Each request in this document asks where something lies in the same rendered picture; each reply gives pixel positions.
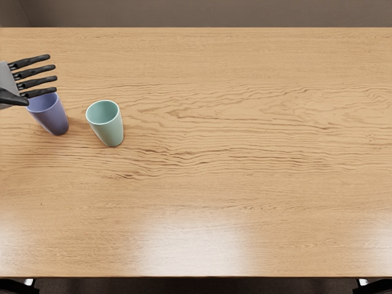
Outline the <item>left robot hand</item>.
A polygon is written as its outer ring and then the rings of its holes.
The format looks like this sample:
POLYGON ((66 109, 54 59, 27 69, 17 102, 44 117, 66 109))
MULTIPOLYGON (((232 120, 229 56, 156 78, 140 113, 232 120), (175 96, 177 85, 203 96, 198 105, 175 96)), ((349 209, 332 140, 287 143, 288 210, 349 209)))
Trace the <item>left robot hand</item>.
POLYGON ((29 77, 55 70, 54 64, 26 69, 28 66, 49 59, 50 55, 44 54, 13 62, 0 61, 0 110, 14 106, 27 107, 30 99, 57 91, 56 87, 31 90, 35 86, 56 81, 58 79, 56 75, 27 80, 29 77))

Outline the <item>purple cup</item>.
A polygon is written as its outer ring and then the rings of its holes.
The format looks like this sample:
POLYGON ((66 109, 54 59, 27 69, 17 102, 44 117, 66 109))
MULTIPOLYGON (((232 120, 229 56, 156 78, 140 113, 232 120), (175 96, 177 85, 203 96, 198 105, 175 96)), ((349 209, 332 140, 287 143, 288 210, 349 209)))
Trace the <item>purple cup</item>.
POLYGON ((56 92, 30 98, 26 109, 50 134, 62 135, 68 131, 69 121, 56 92))

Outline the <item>mint green cup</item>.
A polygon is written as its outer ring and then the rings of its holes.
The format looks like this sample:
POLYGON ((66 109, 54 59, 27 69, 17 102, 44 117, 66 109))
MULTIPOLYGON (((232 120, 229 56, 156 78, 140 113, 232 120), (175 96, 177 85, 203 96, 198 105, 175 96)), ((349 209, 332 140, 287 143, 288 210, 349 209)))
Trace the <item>mint green cup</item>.
POLYGON ((116 147, 124 140, 124 126, 119 105, 111 100, 99 100, 91 104, 86 120, 100 141, 108 147, 116 147))

